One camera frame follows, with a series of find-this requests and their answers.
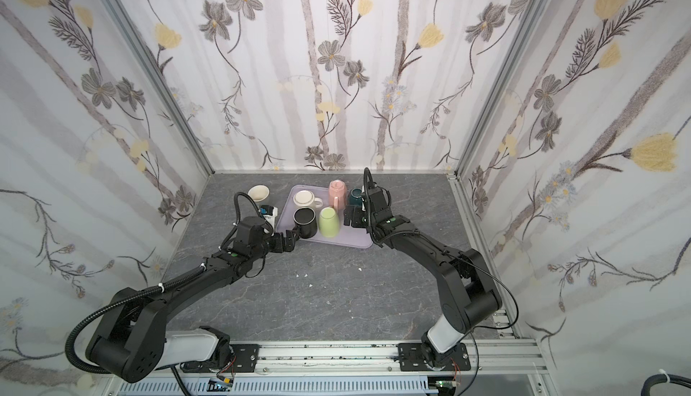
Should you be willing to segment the dark green ceramic mug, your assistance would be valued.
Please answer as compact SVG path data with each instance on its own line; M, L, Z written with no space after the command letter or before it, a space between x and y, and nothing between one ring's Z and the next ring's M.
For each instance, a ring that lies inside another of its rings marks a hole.
M361 188L354 188L349 192L347 204L354 207L363 206L363 191Z

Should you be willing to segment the grey ceramic mug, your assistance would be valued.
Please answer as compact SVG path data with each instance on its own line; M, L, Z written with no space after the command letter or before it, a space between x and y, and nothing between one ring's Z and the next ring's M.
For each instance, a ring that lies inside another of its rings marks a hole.
M254 185L248 190L248 195L254 203L261 205L270 196L270 189L266 185Z

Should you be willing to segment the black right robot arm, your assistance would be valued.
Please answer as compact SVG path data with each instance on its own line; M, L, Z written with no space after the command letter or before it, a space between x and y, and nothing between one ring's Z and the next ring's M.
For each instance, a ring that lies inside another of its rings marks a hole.
M362 206L351 224L369 234L372 243L404 253L437 281L442 316L421 338L426 362L439 368L457 351L464 336L503 306L500 290L482 254L451 248L395 215L388 190L370 182L361 189Z

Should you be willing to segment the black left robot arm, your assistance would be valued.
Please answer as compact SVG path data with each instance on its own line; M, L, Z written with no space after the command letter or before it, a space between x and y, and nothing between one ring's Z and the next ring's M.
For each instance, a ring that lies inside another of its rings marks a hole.
M225 367L233 358L229 337L209 326L194 331L169 332L167 324L206 295L248 276L257 261L270 253L294 250L299 228L278 232L268 221L250 216L236 222L218 252L194 269L168 282L143 290L123 289L110 304L92 313L70 336L98 323L80 358L69 341L66 353L72 365L94 374L114 374L137 383L165 366L204 364Z

